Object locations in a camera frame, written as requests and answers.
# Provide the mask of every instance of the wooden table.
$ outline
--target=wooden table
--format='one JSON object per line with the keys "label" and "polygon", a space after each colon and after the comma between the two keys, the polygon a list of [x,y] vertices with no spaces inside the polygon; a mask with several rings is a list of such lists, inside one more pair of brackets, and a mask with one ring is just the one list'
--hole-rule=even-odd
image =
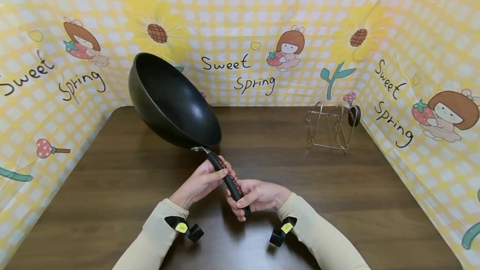
{"label": "wooden table", "polygon": [[[372,269],[455,270],[458,260],[362,127],[350,150],[306,150],[307,108],[216,108],[221,154],[239,178],[285,185],[359,249]],[[132,107],[111,115],[7,270],[110,270],[155,205],[205,159],[165,143]],[[239,223],[217,189],[190,210],[205,235],[179,236],[161,269],[319,269],[294,235],[269,247],[279,220]]]}

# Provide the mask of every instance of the checkered pattern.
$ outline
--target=checkered pattern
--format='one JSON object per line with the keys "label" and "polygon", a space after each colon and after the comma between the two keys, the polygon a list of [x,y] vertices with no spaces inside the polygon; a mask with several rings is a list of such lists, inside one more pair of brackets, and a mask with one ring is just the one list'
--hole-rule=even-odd
{"label": "checkered pattern", "polygon": [[[480,220],[477,190],[480,188],[480,125],[460,132],[453,144],[423,135],[411,116],[411,106],[427,101],[442,90],[471,89],[480,96],[480,0],[158,0],[168,1],[186,21],[190,49],[176,66],[213,106],[311,106],[326,100],[328,84],[320,70],[335,69],[328,63],[332,32],[349,17],[351,7],[380,2],[393,19],[388,37],[367,61],[354,65],[357,71],[335,81],[331,105],[354,91],[363,110],[363,124],[385,153],[400,178],[466,269],[480,267],[480,239],[470,250],[461,246],[468,228]],[[121,0],[2,0],[0,5],[0,167],[23,175],[29,182],[0,177],[0,269],[6,265],[23,238],[50,203],[110,113],[130,104],[127,77],[133,56],[144,48],[132,42],[133,33],[124,26],[129,6]],[[78,19],[98,40],[106,67],[73,57],[65,51],[69,37],[63,18]],[[266,64],[278,38],[293,25],[304,27],[305,49],[300,64],[288,72]],[[252,42],[261,43],[257,50]],[[44,72],[31,72],[41,65],[54,65]],[[248,54],[249,68],[205,70],[203,56],[213,64],[240,62]],[[383,87],[375,73],[379,61],[392,83],[407,82],[398,100]],[[65,101],[66,83],[79,75],[99,74],[102,80],[77,83],[77,100]],[[417,74],[420,84],[412,83]],[[13,80],[29,80],[16,85]],[[241,83],[250,79],[275,78],[272,85],[255,86],[241,94]],[[394,122],[414,135],[407,139],[391,122],[376,121],[379,101],[385,101]],[[46,159],[37,154],[36,141],[45,138],[71,153],[56,153]]]}

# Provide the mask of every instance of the yellow gingham backdrop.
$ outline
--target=yellow gingham backdrop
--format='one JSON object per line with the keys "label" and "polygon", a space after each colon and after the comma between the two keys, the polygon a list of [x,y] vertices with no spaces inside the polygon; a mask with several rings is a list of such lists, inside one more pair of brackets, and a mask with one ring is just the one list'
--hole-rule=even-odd
{"label": "yellow gingham backdrop", "polygon": [[141,51],[213,106],[353,101],[461,263],[479,269],[480,0],[0,4],[0,269],[111,112],[130,105]]}

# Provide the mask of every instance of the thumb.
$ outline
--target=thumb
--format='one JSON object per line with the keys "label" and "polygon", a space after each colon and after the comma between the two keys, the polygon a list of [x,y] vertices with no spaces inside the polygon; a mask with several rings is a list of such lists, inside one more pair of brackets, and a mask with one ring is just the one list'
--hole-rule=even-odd
{"label": "thumb", "polygon": [[239,201],[237,201],[237,207],[239,209],[244,208],[249,206],[250,204],[253,203],[253,201],[258,200],[262,194],[258,191],[258,189],[253,189],[252,192],[248,193],[245,195],[243,198],[241,198]]}
{"label": "thumb", "polygon": [[220,170],[220,171],[215,171],[213,173],[208,173],[207,175],[205,175],[205,180],[206,182],[208,183],[211,183],[211,182],[214,182],[214,181],[218,181],[222,178],[224,178],[225,176],[227,176],[228,174],[228,170],[227,169],[223,169],[223,170]]}

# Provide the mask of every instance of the wok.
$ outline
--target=wok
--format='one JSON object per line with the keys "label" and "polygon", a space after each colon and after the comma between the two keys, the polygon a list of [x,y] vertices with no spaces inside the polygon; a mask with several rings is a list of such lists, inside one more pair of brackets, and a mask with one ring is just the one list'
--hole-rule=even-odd
{"label": "wok", "polygon": [[[204,151],[216,171],[225,169],[208,149],[222,139],[218,119],[185,75],[160,57],[143,52],[133,61],[128,87],[140,118],[159,137],[181,148]],[[224,182],[235,201],[243,197],[231,175]],[[244,211],[246,217],[250,215],[250,207]]]}

